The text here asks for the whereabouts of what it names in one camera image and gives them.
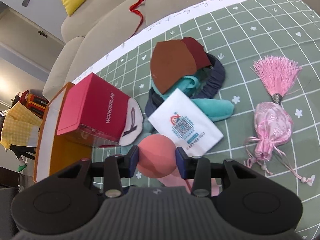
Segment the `pink round ball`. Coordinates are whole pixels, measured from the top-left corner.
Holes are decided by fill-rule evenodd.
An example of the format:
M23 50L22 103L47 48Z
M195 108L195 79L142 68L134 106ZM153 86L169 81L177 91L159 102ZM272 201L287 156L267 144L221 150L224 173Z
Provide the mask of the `pink round ball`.
M166 136L153 134L139 144L139 172L149 178L163 178L170 175L177 167L175 144Z

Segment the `light pink fabric piece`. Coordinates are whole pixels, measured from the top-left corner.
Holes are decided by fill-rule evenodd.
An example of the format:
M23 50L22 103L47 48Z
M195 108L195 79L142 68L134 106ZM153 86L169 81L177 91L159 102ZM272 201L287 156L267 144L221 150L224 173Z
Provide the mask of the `light pink fabric piece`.
M164 186L166 187L176 187L183 186L185 187L188 193L191 193L191 189L193 186L193 179L184 180L181 178L178 168L176 168L171 174L164 176L162 178L158 178ZM220 187L218 186L215 178L211 179L211 196L218 196L220 193Z

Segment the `teal felt cutout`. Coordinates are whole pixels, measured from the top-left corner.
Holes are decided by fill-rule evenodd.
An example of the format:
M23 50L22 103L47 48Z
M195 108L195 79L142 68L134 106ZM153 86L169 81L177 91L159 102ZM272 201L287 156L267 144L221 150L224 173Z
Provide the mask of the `teal felt cutout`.
M156 131L148 119L143 121L143 129L140 135L135 139L135 141L127 146L120 146L117 148L117 153L121 155L127 154L132 146L137 146L144 138L154 134Z

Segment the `white tissue pack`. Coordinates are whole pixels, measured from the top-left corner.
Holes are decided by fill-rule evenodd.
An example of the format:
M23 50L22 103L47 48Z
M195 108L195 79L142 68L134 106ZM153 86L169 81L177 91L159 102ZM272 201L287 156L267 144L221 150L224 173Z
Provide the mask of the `white tissue pack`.
M189 157L205 155L223 138L215 124L178 88L148 120Z

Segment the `red lidded clear box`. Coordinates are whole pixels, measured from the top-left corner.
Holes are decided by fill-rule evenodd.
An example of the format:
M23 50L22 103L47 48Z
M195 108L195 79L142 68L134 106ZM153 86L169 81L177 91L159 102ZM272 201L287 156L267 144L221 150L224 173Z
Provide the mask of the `red lidded clear box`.
M129 99L127 94L91 73L67 93L56 133L96 148L118 146Z

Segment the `teal fabric piece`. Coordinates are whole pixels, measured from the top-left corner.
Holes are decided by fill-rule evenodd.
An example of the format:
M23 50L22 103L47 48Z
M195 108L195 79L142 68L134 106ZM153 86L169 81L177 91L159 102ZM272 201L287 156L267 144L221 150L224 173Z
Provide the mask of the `teal fabric piece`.
M218 122L232 116L234 105L228 100L210 98L192 98L191 96L200 87L199 79L193 75L187 75L179 79L166 93L161 94L154 82L151 82L149 98L145 107L145 114L149 117L173 92L180 89L191 98L197 107L212 121Z

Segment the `navy blue fabric band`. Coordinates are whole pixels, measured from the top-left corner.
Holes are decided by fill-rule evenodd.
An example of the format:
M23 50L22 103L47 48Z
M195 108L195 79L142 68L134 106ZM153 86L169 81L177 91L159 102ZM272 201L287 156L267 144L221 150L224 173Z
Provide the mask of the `navy blue fabric band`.
M164 95L158 91L153 82L151 83L149 98L145 106L147 117L177 88L190 99L212 99L218 93L225 81L226 71L222 63L215 56L210 53L207 53L206 56L210 62L210 65L207 67L210 69L210 74L208 74L206 79L201 79L201 75L205 73L204 68L201 68L194 75L182 77Z

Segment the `red orange stools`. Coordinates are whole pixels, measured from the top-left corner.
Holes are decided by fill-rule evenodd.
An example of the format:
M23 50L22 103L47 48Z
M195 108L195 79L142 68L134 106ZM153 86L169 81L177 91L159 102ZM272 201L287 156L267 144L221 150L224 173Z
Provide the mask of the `red orange stools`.
M29 90L26 90L25 92L18 92L15 95L15 98L11 100L12 105L11 108L14 107L14 105L17 102L20 102L23 106L25 106L27 109L29 109L31 112L33 112L36 116L39 118L43 118L45 110L47 108L47 105L49 103L48 100L45 98L42 98L40 96L36 96L35 94L32 94L29 92Z

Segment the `yellow checked covered table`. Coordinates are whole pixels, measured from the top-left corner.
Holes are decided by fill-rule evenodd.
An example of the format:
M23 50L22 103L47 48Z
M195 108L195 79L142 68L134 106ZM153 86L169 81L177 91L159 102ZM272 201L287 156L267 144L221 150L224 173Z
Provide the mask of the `yellow checked covered table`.
M9 149L11 145L36 147L42 119L17 102L7 112L1 131L1 145Z

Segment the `dark red felt piece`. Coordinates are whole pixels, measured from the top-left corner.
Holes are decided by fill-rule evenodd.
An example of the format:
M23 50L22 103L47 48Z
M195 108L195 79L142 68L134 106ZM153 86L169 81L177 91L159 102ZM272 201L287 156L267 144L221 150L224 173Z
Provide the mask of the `dark red felt piece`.
M182 39L182 42L187 46L193 56L197 70L211 66L211 62L202 44L192 37L185 37Z

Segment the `brown felt piece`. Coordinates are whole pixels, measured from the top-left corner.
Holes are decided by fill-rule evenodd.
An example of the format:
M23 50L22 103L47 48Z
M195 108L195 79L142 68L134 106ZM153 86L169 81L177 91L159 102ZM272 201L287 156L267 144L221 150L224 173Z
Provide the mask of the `brown felt piece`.
M181 40L158 42L150 63L153 83L164 94L180 78L196 72L195 60Z

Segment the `pink tassel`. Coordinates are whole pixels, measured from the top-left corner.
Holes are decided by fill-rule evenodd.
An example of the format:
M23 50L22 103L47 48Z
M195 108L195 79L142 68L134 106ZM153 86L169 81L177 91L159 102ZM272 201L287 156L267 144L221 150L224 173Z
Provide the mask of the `pink tassel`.
M272 101L280 104L294 86L302 67L284 56L266 56L254 61L253 71L262 81Z

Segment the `beige sofa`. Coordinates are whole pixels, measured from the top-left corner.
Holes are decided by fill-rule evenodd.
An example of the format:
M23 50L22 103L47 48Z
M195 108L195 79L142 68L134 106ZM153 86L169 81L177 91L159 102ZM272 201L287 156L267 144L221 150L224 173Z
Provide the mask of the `beige sofa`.
M112 49L164 16L204 0L147 0L141 6L144 22L129 7L137 0L86 0L61 27L65 42L43 89L52 100L63 86Z

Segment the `green grid tablecloth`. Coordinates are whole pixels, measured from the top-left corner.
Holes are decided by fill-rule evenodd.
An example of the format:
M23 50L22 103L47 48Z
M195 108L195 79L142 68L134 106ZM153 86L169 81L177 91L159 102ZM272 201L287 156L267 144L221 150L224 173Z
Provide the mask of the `green grid tablecloth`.
M144 28L135 42L126 41L92 64L73 81L96 73L145 107L151 87L150 62L160 41L193 37L226 70L216 95L234 105L233 115L216 125L223 139L207 157L220 162L247 159L244 142L255 135L257 104L270 100L253 63L266 56L285 56L301 67L297 81L281 106L293 120L293 134L282 146L301 176L315 176L313 185L301 183L283 166L277 154L268 163L269 178L295 192L303 204L296 230L303 239L319 236L319 10L306 0L204 0L164 16Z

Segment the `pink satin drawstring pouch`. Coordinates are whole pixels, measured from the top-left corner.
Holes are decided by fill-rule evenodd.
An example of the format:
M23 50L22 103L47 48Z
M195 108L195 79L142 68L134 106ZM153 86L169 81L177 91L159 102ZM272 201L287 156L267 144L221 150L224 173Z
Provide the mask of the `pink satin drawstring pouch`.
M246 167L251 168L253 164L258 164L265 173L271 175L267 162L272 159L272 154L276 153L281 164L301 183L313 185L315 176L310 178L300 176L291 166L287 155L278 148L290 141L293 131L293 120L281 105L274 102L257 104L254 113L254 129L257 135L248 137L244 142L248 155L248 159L244 162Z

